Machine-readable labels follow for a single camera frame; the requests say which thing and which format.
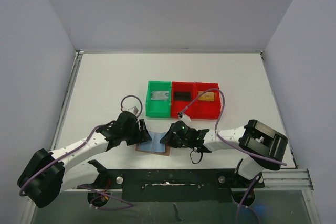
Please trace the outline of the red plastic right bin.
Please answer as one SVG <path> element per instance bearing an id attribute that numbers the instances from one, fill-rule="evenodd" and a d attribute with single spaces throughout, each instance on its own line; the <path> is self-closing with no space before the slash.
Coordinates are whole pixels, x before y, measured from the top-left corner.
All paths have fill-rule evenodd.
<path id="1" fill-rule="evenodd" d="M 203 82 L 196 82 L 195 83 L 195 92 L 196 95 L 200 93 L 212 89 L 215 93 L 215 101 L 214 102 L 206 102 L 206 101 L 199 101 L 197 100 L 195 105 L 194 111 L 194 118 L 195 119 L 207 119 L 207 120 L 216 120 L 220 114 L 221 108 L 221 99 L 219 95 L 219 85 L 218 83 L 203 83 Z"/>

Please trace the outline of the silver grey card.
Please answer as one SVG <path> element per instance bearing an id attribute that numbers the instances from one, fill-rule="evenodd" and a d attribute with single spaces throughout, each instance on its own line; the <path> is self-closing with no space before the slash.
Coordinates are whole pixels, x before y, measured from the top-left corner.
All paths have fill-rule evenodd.
<path id="1" fill-rule="evenodd" d="M 151 100 L 153 101 L 166 101 L 169 97 L 169 91 L 154 90 L 151 92 Z"/>

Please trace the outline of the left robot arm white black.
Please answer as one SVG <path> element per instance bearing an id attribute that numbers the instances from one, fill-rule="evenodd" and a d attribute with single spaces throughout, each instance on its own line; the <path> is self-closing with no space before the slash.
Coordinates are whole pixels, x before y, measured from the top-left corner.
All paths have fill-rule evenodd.
<path id="1" fill-rule="evenodd" d="M 29 197 L 39 208 L 45 207 L 68 189 L 64 177 L 72 168 L 121 142 L 130 146 L 148 141 L 151 137 L 145 121 L 123 111 L 116 120 L 95 126 L 82 140 L 53 151 L 37 150 L 17 181 L 19 195 Z"/>

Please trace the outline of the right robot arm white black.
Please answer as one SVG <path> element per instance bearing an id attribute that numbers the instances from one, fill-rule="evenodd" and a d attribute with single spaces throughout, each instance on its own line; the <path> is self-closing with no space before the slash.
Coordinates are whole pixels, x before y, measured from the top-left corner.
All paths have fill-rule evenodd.
<path id="1" fill-rule="evenodd" d="M 234 173 L 234 182 L 241 187 L 247 186 L 264 170 L 278 171 L 286 165 L 283 158 L 287 137 L 257 120 L 249 120 L 246 125 L 230 130 L 197 130 L 179 120 L 171 124 L 160 142 L 198 153 L 231 148 L 246 154 Z"/>

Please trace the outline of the aluminium left rail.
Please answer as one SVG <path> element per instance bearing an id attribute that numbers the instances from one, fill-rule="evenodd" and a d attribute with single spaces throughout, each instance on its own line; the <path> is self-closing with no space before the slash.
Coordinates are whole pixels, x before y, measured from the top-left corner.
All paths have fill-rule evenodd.
<path id="1" fill-rule="evenodd" d="M 67 115 L 68 107 L 70 104 L 72 92 L 76 84 L 76 79 L 77 79 L 77 75 L 78 75 L 80 65 L 82 62 L 82 57 L 83 57 L 83 51 L 76 50 L 76 55 L 75 55 L 74 63 L 72 65 L 71 74 L 70 74 L 70 78 L 69 78 L 68 85 L 66 88 L 65 96 L 62 102 L 59 118 L 58 118 L 57 125 L 56 125 L 56 130 L 54 132 L 54 136 L 52 138 L 53 140 L 48 150 L 49 152 L 55 150 L 58 145 L 58 142 L 59 142 L 59 139 L 62 133 L 62 128 L 64 126 L 65 118 Z"/>

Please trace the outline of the green plastic bin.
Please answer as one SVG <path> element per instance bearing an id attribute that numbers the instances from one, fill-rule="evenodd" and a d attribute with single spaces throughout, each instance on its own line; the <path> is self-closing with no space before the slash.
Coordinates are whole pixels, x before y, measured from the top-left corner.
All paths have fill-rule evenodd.
<path id="1" fill-rule="evenodd" d="M 151 100 L 151 92 L 154 90 L 169 91 L 170 97 L 166 101 L 153 101 Z M 146 103 L 145 103 L 145 113 L 147 117 L 151 118 L 169 118 L 171 114 L 171 91 L 172 83 L 169 81 L 149 81 Z"/>

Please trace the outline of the aluminium front rail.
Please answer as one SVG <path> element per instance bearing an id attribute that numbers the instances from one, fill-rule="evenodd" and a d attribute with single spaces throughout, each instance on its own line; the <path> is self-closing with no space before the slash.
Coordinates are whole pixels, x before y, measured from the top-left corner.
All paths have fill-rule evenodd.
<path id="1" fill-rule="evenodd" d="M 107 169 L 98 171 L 93 166 L 73 168 L 65 173 L 60 191 L 75 189 L 79 185 L 90 184 L 93 188 L 126 190 L 126 186 L 214 186 L 220 189 L 242 190 L 249 180 L 235 175 L 233 169 Z M 306 169 L 281 169 L 277 172 L 265 170 L 256 188 L 264 190 L 312 190 L 313 185 Z"/>

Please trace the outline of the black card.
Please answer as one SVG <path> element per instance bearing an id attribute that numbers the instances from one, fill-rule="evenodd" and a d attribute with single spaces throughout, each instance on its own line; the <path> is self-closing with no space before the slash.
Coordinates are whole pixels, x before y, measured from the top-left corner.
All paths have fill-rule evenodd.
<path id="1" fill-rule="evenodd" d="M 191 98 L 190 92 L 175 91 L 173 94 L 174 101 L 191 101 Z"/>

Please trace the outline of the brown leather card holder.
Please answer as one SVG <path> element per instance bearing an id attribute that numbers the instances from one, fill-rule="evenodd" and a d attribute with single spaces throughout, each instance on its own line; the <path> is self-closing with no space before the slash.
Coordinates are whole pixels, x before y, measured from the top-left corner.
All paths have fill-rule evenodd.
<path id="1" fill-rule="evenodd" d="M 166 132 L 158 133 L 158 132 L 149 132 L 149 136 L 151 137 L 150 141 L 138 144 L 135 148 L 138 152 L 144 152 L 155 155 L 169 156 L 170 147 L 160 143 L 160 140 L 166 135 Z"/>

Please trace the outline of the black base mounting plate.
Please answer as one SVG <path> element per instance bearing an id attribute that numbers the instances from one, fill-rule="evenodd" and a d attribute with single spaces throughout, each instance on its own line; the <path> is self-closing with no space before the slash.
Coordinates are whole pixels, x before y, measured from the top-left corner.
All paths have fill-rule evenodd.
<path id="1" fill-rule="evenodd" d="M 121 198 L 139 202 L 232 202 L 231 190 L 251 181 L 233 169 L 108 169 L 86 186 L 121 191 Z"/>

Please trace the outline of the red plastic middle bin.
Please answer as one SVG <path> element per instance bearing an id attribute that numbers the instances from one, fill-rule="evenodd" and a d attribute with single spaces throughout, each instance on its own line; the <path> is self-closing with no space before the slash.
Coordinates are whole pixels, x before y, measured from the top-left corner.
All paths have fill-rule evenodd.
<path id="1" fill-rule="evenodd" d="M 171 98 L 171 118 L 177 118 L 181 112 L 191 101 L 174 101 L 173 94 L 175 91 L 190 92 L 192 95 L 191 101 L 195 98 L 195 83 L 194 82 L 172 82 L 172 98 Z"/>

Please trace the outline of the aluminium rail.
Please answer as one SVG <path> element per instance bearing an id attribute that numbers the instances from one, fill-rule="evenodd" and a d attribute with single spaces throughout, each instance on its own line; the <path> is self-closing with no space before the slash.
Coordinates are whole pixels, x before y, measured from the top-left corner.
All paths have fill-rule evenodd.
<path id="1" fill-rule="evenodd" d="M 53 140 L 48 150 L 49 152 L 55 150 L 58 145 L 58 142 L 59 142 L 59 139 L 62 133 L 62 128 L 64 126 L 65 118 L 67 115 L 68 107 L 70 104 L 72 92 L 76 84 L 76 79 L 77 79 L 77 75 L 78 75 L 80 65 L 82 62 L 82 57 L 83 57 L 83 51 L 76 50 L 76 55 L 75 55 L 74 63 L 72 65 L 71 74 L 70 74 L 70 78 L 69 78 L 68 85 L 66 88 L 65 96 L 62 102 L 59 118 L 58 118 L 57 125 L 56 125 L 56 130 L 54 132 L 54 136 L 52 138 Z"/>
<path id="2" fill-rule="evenodd" d="M 75 189 L 79 185 L 90 184 L 93 188 L 126 190 L 126 186 L 214 186 L 220 189 L 242 190 L 249 180 L 235 175 L 233 169 L 107 169 L 98 171 L 93 166 L 73 168 L 65 173 L 60 191 Z M 264 190 L 312 190 L 313 185 L 306 169 L 281 169 L 277 172 L 265 170 L 256 188 Z"/>

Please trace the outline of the gold card with stripe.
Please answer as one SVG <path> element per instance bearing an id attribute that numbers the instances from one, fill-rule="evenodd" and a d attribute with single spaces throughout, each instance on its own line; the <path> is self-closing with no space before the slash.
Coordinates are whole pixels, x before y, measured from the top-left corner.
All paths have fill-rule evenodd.
<path id="1" fill-rule="evenodd" d="M 215 93 L 213 91 L 208 91 L 202 94 L 199 98 L 199 101 L 206 101 L 206 102 L 214 102 L 215 101 Z"/>

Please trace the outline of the red plastic bin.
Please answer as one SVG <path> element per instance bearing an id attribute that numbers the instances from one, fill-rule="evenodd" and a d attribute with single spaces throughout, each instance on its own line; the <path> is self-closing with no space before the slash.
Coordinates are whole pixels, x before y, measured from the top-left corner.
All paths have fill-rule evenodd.
<path id="1" fill-rule="evenodd" d="M 206 101 L 199 101 L 197 100 L 195 105 L 194 111 L 194 118 L 195 119 L 207 119 L 207 120 L 216 120 L 220 114 L 221 108 L 221 99 L 219 95 L 219 85 L 218 83 L 203 83 L 203 82 L 196 82 L 195 83 L 195 92 L 196 95 L 200 93 L 212 89 L 215 93 L 215 101 L 214 102 L 206 102 Z"/>
<path id="2" fill-rule="evenodd" d="M 175 91 L 190 92 L 192 95 L 191 101 L 195 98 L 195 83 L 194 82 L 172 82 L 172 98 L 171 98 L 171 118 L 177 118 L 181 112 L 191 101 L 174 101 L 173 94 Z"/>

